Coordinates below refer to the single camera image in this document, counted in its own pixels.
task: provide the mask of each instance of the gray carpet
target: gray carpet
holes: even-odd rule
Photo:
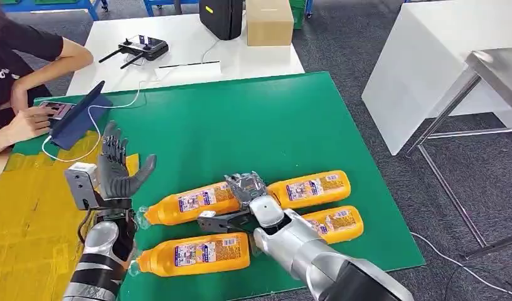
[[[455,259],[477,243],[451,205],[420,154],[411,159],[392,157],[376,129],[361,93],[398,14],[399,0],[315,0],[314,16],[294,33],[294,45],[306,71],[329,71],[360,132],[376,160],[409,228],[428,238],[441,252]],[[184,7],[186,13],[195,7]],[[156,14],[171,14],[164,8]],[[101,19],[138,18],[146,15],[140,0],[111,0]],[[12,18],[54,31],[84,43],[92,21],[84,12],[12,14]],[[40,61],[28,58],[33,66]],[[70,77],[49,85],[63,95]],[[442,130],[503,126],[492,114],[453,117]],[[512,234],[512,135],[437,140],[428,150],[452,183],[455,193],[488,241]],[[455,266],[438,257],[425,243],[417,242],[427,265],[393,272],[416,300],[443,300],[446,283]],[[477,274],[512,290],[512,248],[467,262]],[[310,300],[307,290],[276,293],[254,300]],[[512,300],[459,270],[449,286],[447,300]]]

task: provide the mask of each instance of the product label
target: product label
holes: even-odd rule
[[[235,237],[207,241],[206,243],[179,245],[174,249],[174,264],[177,267],[240,257],[241,244]]]
[[[333,215],[328,214],[318,219],[308,219],[313,230],[324,236],[329,232],[344,231],[356,226],[356,220],[352,217],[350,210],[340,210]]]
[[[287,189],[289,200],[297,201],[344,189],[344,183],[339,180],[337,174],[331,174],[318,179],[289,184],[285,188]]]
[[[233,198],[227,184],[217,185],[213,188],[194,191],[178,197],[180,212],[191,211],[201,206],[207,206]]]

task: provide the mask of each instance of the yellow bottle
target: yellow bottle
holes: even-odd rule
[[[302,216],[327,243],[353,240],[363,234],[363,220],[353,206],[342,206]]]
[[[140,272],[160,277],[239,270],[250,264],[248,238],[227,233],[169,240],[144,251],[136,262]]]
[[[343,171],[328,171],[276,182],[267,190],[282,208],[295,209],[347,198],[350,182]]]
[[[206,210],[217,215],[239,210],[238,201],[226,182],[167,196],[146,209],[144,217],[150,224],[174,225],[194,221]]]

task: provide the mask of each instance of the cardboard box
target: cardboard box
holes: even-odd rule
[[[247,0],[247,45],[289,46],[293,14],[288,0]]]

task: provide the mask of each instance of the black t-shirt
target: black t-shirt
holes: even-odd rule
[[[10,101],[14,81],[33,72],[13,50],[54,61],[62,53],[63,43],[61,36],[4,19],[0,27],[0,106]],[[33,105],[35,98],[47,96],[51,96],[51,93],[44,85],[32,88],[28,91],[29,106]],[[13,118],[11,108],[0,110],[0,129]]]

